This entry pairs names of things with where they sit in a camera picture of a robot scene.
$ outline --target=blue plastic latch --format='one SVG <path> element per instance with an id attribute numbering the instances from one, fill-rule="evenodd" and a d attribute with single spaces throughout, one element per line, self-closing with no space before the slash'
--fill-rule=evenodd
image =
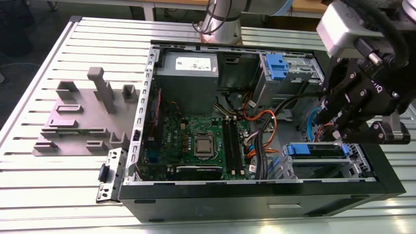
<path id="1" fill-rule="evenodd" d="M 265 55 L 265 64 L 273 80 L 284 80 L 288 74 L 288 63 L 281 55 Z"/>
<path id="2" fill-rule="evenodd" d="M 307 144 L 292 144 L 295 153 L 297 155 L 309 155 L 311 151 L 309 151 L 309 147 Z"/>
<path id="3" fill-rule="evenodd" d="M 288 146 L 287 146 L 287 154 L 288 154 L 288 155 L 293 155 L 293 154 L 295 154 L 295 150 L 293 150 L 292 145 L 288 145 Z"/>
<path id="4" fill-rule="evenodd" d="M 340 147 L 341 147 L 341 149 L 343 149 L 344 155 L 348 156 L 348 155 L 349 155 L 349 147 L 348 147 L 348 145 L 341 144 Z"/>

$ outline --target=green circuit board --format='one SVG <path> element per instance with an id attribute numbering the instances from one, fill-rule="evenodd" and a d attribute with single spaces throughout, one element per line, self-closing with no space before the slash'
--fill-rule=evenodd
<path id="1" fill-rule="evenodd" d="M 239 136 L 248 130 L 248 122 L 237 121 Z M 213 153 L 211 157 L 196 156 L 195 142 L 199 136 L 212 137 Z M 163 125 L 161 148 L 157 153 L 160 159 L 157 163 L 147 163 L 153 178 L 164 180 L 164 170 L 160 166 L 216 166 L 223 168 L 223 180 L 247 179 L 244 175 L 232 175 L 227 170 L 223 118 L 213 117 L 167 117 Z M 243 152 L 240 150 L 241 162 L 244 166 Z"/>

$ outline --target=metal workbench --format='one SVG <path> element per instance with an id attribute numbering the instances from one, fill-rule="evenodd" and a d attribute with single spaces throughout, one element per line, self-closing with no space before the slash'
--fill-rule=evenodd
<path id="1" fill-rule="evenodd" d="M 93 88 L 91 66 L 107 71 L 113 88 L 141 89 L 151 39 L 197 41 L 189 24 L 83 18 L 69 22 L 0 131 L 0 230 L 108 233 L 416 233 L 415 110 L 403 116 L 412 139 L 407 146 L 383 146 L 407 193 L 348 210 L 335 217 L 268 221 L 140 224 L 123 205 L 95 203 L 97 174 L 105 156 L 31 155 L 48 119 L 61 80 Z M 245 45 L 324 50 L 312 32 L 243 28 Z"/>

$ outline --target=motherboard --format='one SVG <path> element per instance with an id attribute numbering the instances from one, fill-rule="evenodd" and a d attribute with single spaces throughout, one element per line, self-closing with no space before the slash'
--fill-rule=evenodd
<path id="1" fill-rule="evenodd" d="M 167 117 L 160 148 L 148 147 L 143 178 L 152 180 L 248 179 L 243 139 L 248 122 L 233 117 Z"/>

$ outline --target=table leg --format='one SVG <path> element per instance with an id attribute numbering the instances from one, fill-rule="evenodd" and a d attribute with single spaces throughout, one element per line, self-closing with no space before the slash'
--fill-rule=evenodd
<path id="1" fill-rule="evenodd" d="M 144 10 L 144 19 L 147 21 L 155 21 L 155 5 L 152 3 L 144 2 L 143 10 Z"/>

